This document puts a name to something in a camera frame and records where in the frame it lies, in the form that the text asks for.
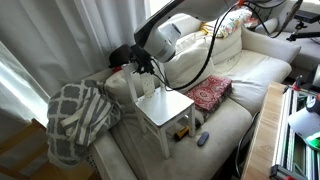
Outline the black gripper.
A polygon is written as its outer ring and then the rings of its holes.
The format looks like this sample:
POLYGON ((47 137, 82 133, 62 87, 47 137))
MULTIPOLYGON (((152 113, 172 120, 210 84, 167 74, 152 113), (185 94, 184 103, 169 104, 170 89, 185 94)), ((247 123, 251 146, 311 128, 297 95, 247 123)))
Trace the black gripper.
POLYGON ((135 62, 138 65, 136 71, 139 74, 154 73, 150 55, 139 45, 135 44, 131 46, 131 53, 129 58, 131 62, 135 62))

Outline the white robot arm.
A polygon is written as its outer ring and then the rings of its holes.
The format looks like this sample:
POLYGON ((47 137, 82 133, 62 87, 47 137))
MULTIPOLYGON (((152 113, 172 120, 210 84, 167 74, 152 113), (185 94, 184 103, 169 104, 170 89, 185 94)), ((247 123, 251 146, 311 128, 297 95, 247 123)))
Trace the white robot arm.
POLYGON ((144 21, 134 32, 137 72, 153 74, 151 59, 160 63, 170 61, 176 52, 176 42, 181 36, 179 28, 168 23, 176 14, 187 14, 202 21, 215 20, 245 0, 171 0, 144 21))

